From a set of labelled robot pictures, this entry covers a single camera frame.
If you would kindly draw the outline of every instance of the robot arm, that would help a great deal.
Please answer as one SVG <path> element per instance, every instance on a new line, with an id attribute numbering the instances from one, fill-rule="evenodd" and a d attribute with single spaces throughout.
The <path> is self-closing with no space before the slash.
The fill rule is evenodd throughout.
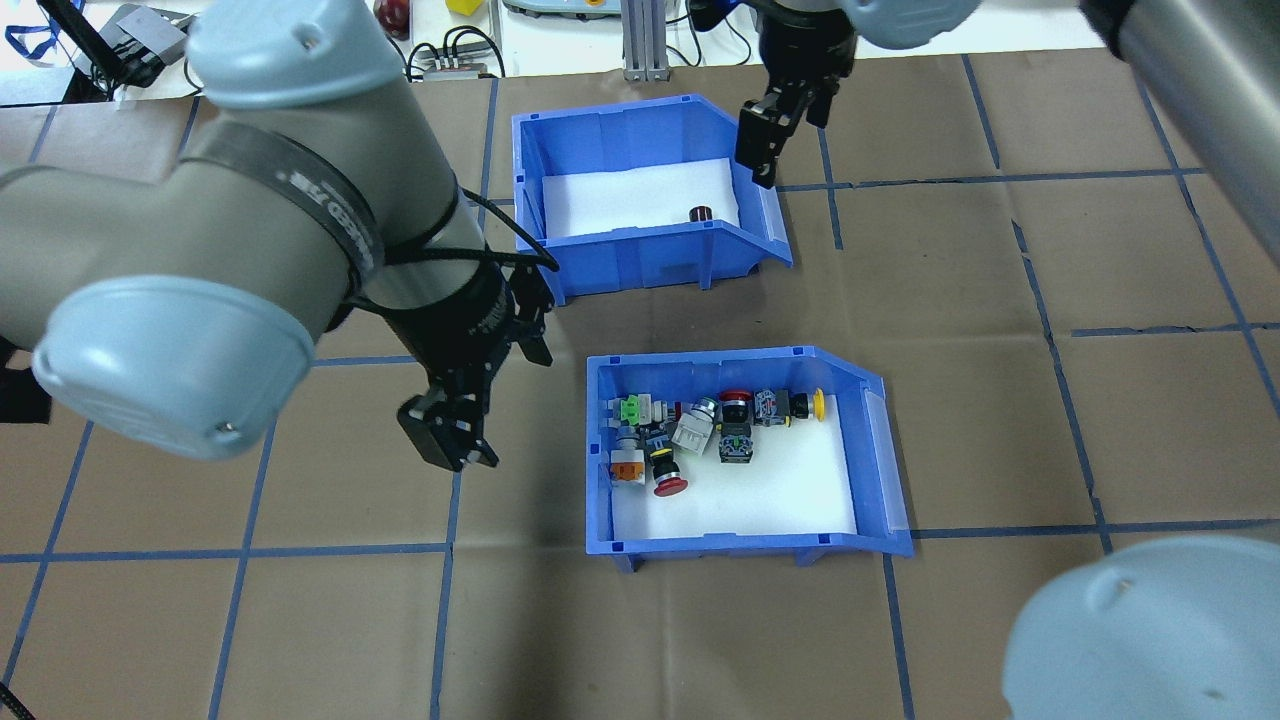
<path id="1" fill-rule="evenodd" d="M 888 49 L 955 29 L 979 0 L 690 0 L 708 31 L 739 3 L 759 13 L 760 100 L 739 114 L 737 161 L 772 187 L 801 118 L 826 127 L 858 36 Z M 1169 110 L 1280 265 L 1280 4 L 1274 0 L 1082 0 L 1111 51 Z"/>
<path id="2" fill-rule="evenodd" d="M 739 3 L 760 18 L 760 60 L 769 85 L 739 113 L 736 160 L 773 187 L 778 155 L 800 119 L 824 128 L 840 81 L 854 69 L 858 36 L 890 49 L 918 47 L 955 29 L 980 0 L 690 0 L 694 28 L 707 32 Z"/>
<path id="3" fill-rule="evenodd" d="M 364 3 L 223 0 L 188 54 L 223 114 L 164 182 L 0 168 L 0 336 L 73 410 L 220 459 L 364 307 L 428 369 L 399 416 L 424 459 L 495 464 L 489 384 L 513 342 L 550 363 L 552 297 L 500 272 Z"/>

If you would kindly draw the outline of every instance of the yellow object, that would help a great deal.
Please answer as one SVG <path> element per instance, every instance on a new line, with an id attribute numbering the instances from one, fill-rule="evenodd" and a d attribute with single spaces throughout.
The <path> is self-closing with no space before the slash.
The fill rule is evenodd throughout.
<path id="1" fill-rule="evenodd" d="M 484 0 L 444 0 L 444 6 L 460 15 L 472 14 L 480 5 L 484 5 Z"/>

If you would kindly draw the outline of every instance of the table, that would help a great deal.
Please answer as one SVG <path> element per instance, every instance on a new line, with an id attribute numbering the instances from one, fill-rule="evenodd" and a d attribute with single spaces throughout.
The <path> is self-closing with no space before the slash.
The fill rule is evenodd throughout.
<path id="1" fill-rule="evenodd" d="M 681 92 L 731 110 L 762 82 L 415 92 L 461 182 L 509 201 L 513 113 Z M 212 117 L 4 110 L 0 158 L 159 181 Z M 421 464 L 393 414 L 422 372 L 360 315 L 229 462 L 65 409 L 0 428 L 14 691 L 51 717 L 1001 717 L 1038 587 L 1280 516 L 1280 273 L 1124 65 L 867 60 L 832 117 L 783 155 L 796 266 L 558 309 L 556 365 L 513 357 L 495 384 L 497 469 Z M 625 577 L 584 556 L 585 356 L 809 343 L 884 377 L 916 557 Z"/>

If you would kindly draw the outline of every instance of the blue tape line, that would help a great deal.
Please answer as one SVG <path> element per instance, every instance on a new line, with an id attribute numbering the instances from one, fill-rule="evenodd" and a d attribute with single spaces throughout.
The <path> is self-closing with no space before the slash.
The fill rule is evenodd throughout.
<path id="1" fill-rule="evenodd" d="M 987 184 L 1006 182 L 1044 182 L 1044 181 L 1076 181 L 1076 179 L 1117 179 L 1117 178 L 1158 178 L 1171 177 L 1174 170 L 1088 170 L 1079 173 L 1020 173 L 1014 176 L 956 176 L 950 178 L 906 178 L 890 181 L 863 181 L 852 190 L 865 190 L 872 187 L 897 187 L 902 184 Z"/>
<path id="2" fill-rule="evenodd" d="M 250 557 L 356 557 L 361 555 L 430 555 L 445 552 L 443 542 L 333 544 L 317 547 L 255 547 Z"/>
<path id="3" fill-rule="evenodd" d="M 854 190 L 851 182 L 814 182 L 808 184 L 780 184 L 778 192 L 812 192 L 815 190 Z"/>
<path id="4" fill-rule="evenodd" d="M 1262 350 L 1258 347 L 1257 338 L 1253 337 L 1253 329 L 1249 327 L 1249 322 L 1244 316 L 1244 309 L 1240 306 L 1240 301 L 1235 296 L 1235 290 L 1231 288 L 1231 281 L 1228 279 L 1226 270 L 1222 268 L 1222 263 L 1217 258 L 1217 250 L 1213 247 L 1213 240 L 1208 236 L 1208 228 L 1204 227 L 1204 220 L 1196 209 L 1196 201 L 1192 200 L 1192 192 L 1187 187 L 1187 178 L 1183 177 L 1184 173 L 1178 165 L 1178 156 L 1174 154 L 1174 146 L 1170 145 L 1169 135 L 1165 133 L 1165 127 L 1160 123 L 1160 117 L 1156 115 L 1156 106 L 1152 105 L 1151 95 L 1147 94 L 1146 86 L 1143 86 L 1137 77 L 1134 77 L 1134 82 L 1138 85 L 1138 95 L 1142 96 L 1142 104 L 1147 109 L 1147 118 L 1151 119 L 1152 127 L 1156 128 L 1156 136 L 1160 138 L 1160 145 L 1165 149 L 1165 158 L 1169 159 L 1169 167 L 1172 168 L 1174 177 L 1178 179 L 1178 188 L 1183 193 L 1183 201 L 1187 204 L 1187 210 L 1190 211 L 1192 218 L 1196 220 L 1196 228 L 1201 233 L 1201 243 L 1204 246 L 1204 254 L 1208 255 L 1208 260 L 1213 265 L 1213 274 L 1217 275 L 1217 282 L 1222 286 L 1222 292 L 1226 293 L 1226 301 L 1231 305 L 1231 313 L 1235 315 L 1235 322 L 1239 324 L 1240 332 L 1244 334 L 1244 343 L 1249 348 L 1249 355 L 1253 356 L 1253 364 L 1258 368 L 1258 375 L 1262 378 L 1262 387 L 1266 388 L 1267 397 L 1271 398 L 1271 409 L 1275 411 L 1276 418 L 1280 418 L 1280 393 L 1276 392 L 1276 384 L 1271 379 L 1271 372 L 1267 369 L 1266 361 L 1262 359 Z"/>
<path id="5" fill-rule="evenodd" d="M 480 168 L 480 197 L 489 196 L 489 163 L 493 160 L 493 126 L 498 118 L 498 81 L 489 81 L 489 117 L 485 120 L 484 129 L 484 165 Z M 480 232 L 484 233 L 484 220 L 489 215 L 484 208 L 480 208 L 480 215 L 477 222 L 480 223 Z"/>
<path id="6" fill-rule="evenodd" d="M 435 616 L 435 659 L 431 664 L 431 720 L 440 720 L 440 692 L 444 691 L 444 642 L 449 625 L 449 596 L 453 592 L 453 543 L 458 537 L 458 503 L 462 501 L 462 473 L 453 473 L 449 497 L 449 529 L 445 536 L 444 571 L 440 575 L 440 606 Z"/>
<path id="7" fill-rule="evenodd" d="M 385 544 L 328 544 L 300 547 L 255 547 L 250 557 L 357 557 L 362 555 L 429 555 L 444 552 L 443 542 L 385 543 Z M 133 562 L 140 560 L 232 560 L 242 551 L 234 547 L 196 550 L 105 550 L 79 552 L 14 552 L 0 555 L 0 565 L 31 562 Z"/>
<path id="8" fill-rule="evenodd" d="M 1114 533 L 1194 533 L 1203 530 L 1244 530 L 1280 523 L 1280 518 L 1252 518 L 1242 520 L 1171 520 L 1160 523 L 1115 523 Z"/>
<path id="9" fill-rule="evenodd" d="M 232 584 L 232 602 L 227 610 L 227 625 L 223 628 L 223 646 L 218 651 L 218 673 L 214 675 L 214 691 L 209 698 L 209 720 L 216 720 L 223 703 L 223 685 L 227 682 L 227 662 L 232 656 L 232 638 L 236 635 L 236 621 L 239 616 L 239 600 L 244 592 L 244 573 L 248 569 L 250 548 L 253 544 L 253 529 L 257 527 L 257 511 L 262 503 L 262 487 L 266 484 L 266 468 L 271 462 L 271 447 L 275 445 L 275 423 L 266 430 L 262 442 L 262 457 L 257 464 L 257 477 L 253 479 L 253 496 L 248 502 L 248 518 L 244 520 L 244 538 L 237 553 L 236 582 Z"/>
<path id="10" fill-rule="evenodd" d="M 995 528 L 920 528 L 911 530 L 914 539 L 955 538 L 1021 538 L 1046 536 L 1088 536 L 1098 532 L 1098 525 L 1007 525 Z"/>
<path id="11" fill-rule="evenodd" d="M 1057 392 L 1062 397 L 1062 409 L 1066 410 L 1066 421 L 1071 428 L 1071 442 L 1075 443 L 1075 457 L 1080 462 L 1080 473 L 1084 475 L 1084 488 L 1089 493 L 1089 505 L 1093 509 L 1093 520 L 1097 524 L 1098 537 L 1102 541 L 1103 552 L 1111 552 L 1111 536 L 1107 533 L 1106 514 L 1102 511 L 1102 501 L 1094 493 L 1093 465 L 1089 462 L 1089 452 L 1084 447 L 1084 434 L 1080 432 L 1080 420 L 1075 414 L 1075 402 L 1071 400 L 1071 388 L 1066 383 L 1066 374 L 1062 372 L 1062 355 L 1057 350 L 1057 341 L 1053 340 L 1053 328 L 1048 322 L 1048 309 L 1044 306 L 1044 295 L 1041 292 L 1039 281 L 1036 278 L 1036 266 L 1032 264 L 1030 250 L 1027 246 L 1027 236 L 1016 222 L 1014 237 L 1018 238 L 1018 250 L 1023 254 L 1023 269 L 1027 270 L 1027 282 L 1032 286 L 1032 295 L 1036 296 L 1036 310 L 1041 316 L 1041 328 L 1044 332 L 1044 342 L 1048 345 L 1048 354 L 1053 359 L 1053 375 L 1057 378 Z"/>
<path id="12" fill-rule="evenodd" d="M 239 557 L 234 548 L 220 550 L 108 550 L 55 552 L 50 562 L 132 562 L 138 560 L 228 560 Z"/>
<path id="13" fill-rule="evenodd" d="M 1257 331 L 1271 329 L 1275 323 L 1251 323 L 1249 327 Z M 1071 331 L 1071 337 L 1126 337 L 1138 334 L 1194 334 L 1194 333 L 1234 333 L 1240 325 L 1231 323 L 1228 325 L 1213 325 L 1208 328 L 1196 328 L 1192 325 L 1155 325 L 1151 328 L 1084 328 Z"/>
<path id="14" fill-rule="evenodd" d="M 54 127 L 54 115 L 56 114 L 58 105 L 50 105 L 49 114 L 45 115 L 45 124 L 40 126 L 40 135 L 36 136 L 36 145 L 32 146 L 27 163 L 35 163 L 40 158 L 40 151 L 45 149 L 45 138 L 49 137 L 49 128 Z"/>
<path id="15" fill-rule="evenodd" d="M 196 127 L 196 117 L 200 114 L 200 97 L 193 97 L 191 100 L 191 113 L 187 115 L 187 127 L 182 129 L 182 140 L 178 141 L 178 156 L 187 149 L 187 142 L 191 141 L 191 131 Z"/>
<path id="16" fill-rule="evenodd" d="M 45 585 L 45 575 L 49 573 L 49 557 L 58 544 L 58 534 L 63 530 L 63 520 L 67 519 L 67 509 L 72 503 L 72 493 L 76 492 L 76 480 L 79 478 L 81 466 L 84 464 L 84 452 L 88 451 L 88 439 L 93 436 L 93 423 L 84 423 L 84 432 L 81 433 L 79 446 L 76 448 L 76 460 L 67 474 L 67 487 L 63 489 L 63 500 L 58 503 L 58 514 L 54 515 L 54 524 L 49 530 L 49 539 L 45 541 L 45 552 L 36 570 L 36 579 L 31 584 L 31 594 L 27 596 L 27 606 L 22 611 L 22 621 L 18 624 L 18 634 L 9 650 L 9 660 L 4 666 L 4 684 L 13 682 L 13 673 L 18 667 L 18 656 L 22 655 L 22 646 L 27 642 L 27 630 L 31 629 L 31 619 L 36 614 L 36 602 L 40 600 L 40 591 Z"/>
<path id="17" fill-rule="evenodd" d="M 888 623 L 893 630 L 897 684 L 902 693 L 902 717 L 915 720 L 915 701 L 911 698 L 911 673 L 906 665 L 906 638 L 902 635 L 902 610 L 897 605 L 897 579 L 893 577 L 893 556 L 881 555 L 881 561 L 884 564 L 884 591 L 888 594 Z"/>
<path id="18" fill-rule="evenodd" d="M 987 150 L 991 151 L 991 161 L 1000 169 L 1000 149 L 996 147 L 996 133 L 991 131 L 991 118 L 987 117 L 987 104 L 982 101 L 982 90 L 978 88 L 978 76 L 973 72 L 973 63 L 969 55 L 960 55 L 964 63 L 964 74 L 969 78 L 969 91 L 973 92 L 973 102 L 978 106 L 978 119 L 982 122 L 982 132 L 987 136 Z"/>
<path id="19" fill-rule="evenodd" d="M 348 365 L 408 365 L 417 363 L 412 355 L 385 355 L 370 357 L 321 357 L 311 364 L 312 368 L 344 368 Z"/>
<path id="20" fill-rule="evenodd" d="M 840 232 L 840 208 L 836 206 L 835 179 L 831 176 L 831 152 L 827 150 L 827 131 L 818 128 L 818 147 L 822 151 L 822 176 L 827 179 L 827 209 L 831 211 L 831 236 L 836 240 L 836 250 L 845 249 L 845 238 Z"/>

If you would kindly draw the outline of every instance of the blue plastic bin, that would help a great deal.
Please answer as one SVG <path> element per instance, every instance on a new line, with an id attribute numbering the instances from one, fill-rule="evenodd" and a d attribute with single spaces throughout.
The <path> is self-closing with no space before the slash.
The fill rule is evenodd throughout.
<path id="1" fill-rule="evenodd" d="M 617 430 L 608 427 L 605 406 L 611 398 L 650 393 L 654 400 L 691 401 L 716 397 L 728 388 L 820 387 L 838 404 L 838 433 L 856 532 L 805 532 L 791 534 L 705 533 L 698 537 L 616 537 L 613 493 L 649 493 L 644 488 L 614 487 L 609 478 L 609 451 Z M 814 420 L 796 420 L 809 423 Z M 783 432 L 792 432 L 787 428 Z M 708 454 L 716 452 L 709 448 Z M 762 450 L 758 448 L 759 459 Z M 723 482 L 733 480 L 699 480 Z M 787 483 L 787 478 L 778 478 Z M 632 502 L 632 497 L 620 500 Z M 678 501 L 681 495 L 659 498 Z M 763 505 L 760 512 L 768 512 Z M 586 552 L 607 555 L 618 569 L 634 571 L 648 559 L 699 557 L 704 555 L 792 553 L 797 565 L 810 565 L 827 552 L 877 551 L 911 556 L 910 527 L 893 452 L 884 383 L 812 346 L 716 352 L 659 355 L 612 355 L 586 361 Z"/>
<path id="2" fill-rule="evenodd" d="M 512 118 L 516 220 L 561 264 L 544 273 L 557 305 L 577 295 L 742 277 L 768 258 L 788 268 L 776 190 L 731 163 L 739 223 L 723 219 L 547 237 L 543 182 L 550 176 L 631 170 L 733 158 L 737 124 L 698 95 L 531 113 Z M 520 252 L 534 250 L 516 240 Z"/>

